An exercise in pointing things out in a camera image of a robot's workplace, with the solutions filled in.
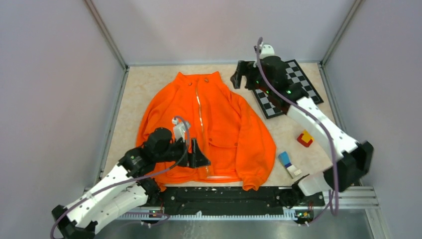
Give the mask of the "orange zip-up jacket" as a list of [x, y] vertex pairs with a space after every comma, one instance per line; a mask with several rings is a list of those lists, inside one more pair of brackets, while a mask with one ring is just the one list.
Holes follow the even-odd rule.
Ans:
[[275, 163], [276, 145], [261, 118], [242, 96], [228, 88], [219, 72], [178, 73], [146, 108], [136, 146], [156, 128], [172, 128], [175, 116], [190, 123], [190, 136], [197, 140], [210, 165], [171, 169], [169, 162], [158, 163], [155, 180], [161, 188], [190, 181], [241, 182], [248, 191], [258, 190], [267, 181]]

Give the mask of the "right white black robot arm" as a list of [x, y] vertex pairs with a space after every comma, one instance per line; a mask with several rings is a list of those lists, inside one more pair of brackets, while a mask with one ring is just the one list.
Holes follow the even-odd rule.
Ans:
[[238, 89], [245, 77], [246, 89], [262, 91], [273, 106], [301, 125], [333, 160], [330, 168], [304, 176], [293, 184], [293, 201], [305, 205], [316, 193], [343, 192], [365, 176], [374, 147], [348, 136], [322, 113], [314, 102], [318, 94], [294, 63], [294, 60], [284, 62], [278, 56], [260, 59], [260, 66], [254, 61], [240, 60], [230, 80]]

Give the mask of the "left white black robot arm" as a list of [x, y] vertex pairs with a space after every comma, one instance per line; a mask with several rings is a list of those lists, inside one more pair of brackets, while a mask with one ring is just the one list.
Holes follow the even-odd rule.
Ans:
[[199, 168], [210, 165], [196, 138], [183, 125], [171, 132], [157, 128], [139, 147], [125, 153], [112, 170], [82, 197], [52, 210], [55, 220], [50, 232], [58, 229], [65, 239], [92, 239], [102, 228], [135, 207], [153, 206], [160, 198], [154, 180], [157, 163], [172, 162], [165, 173], [176, 166]]

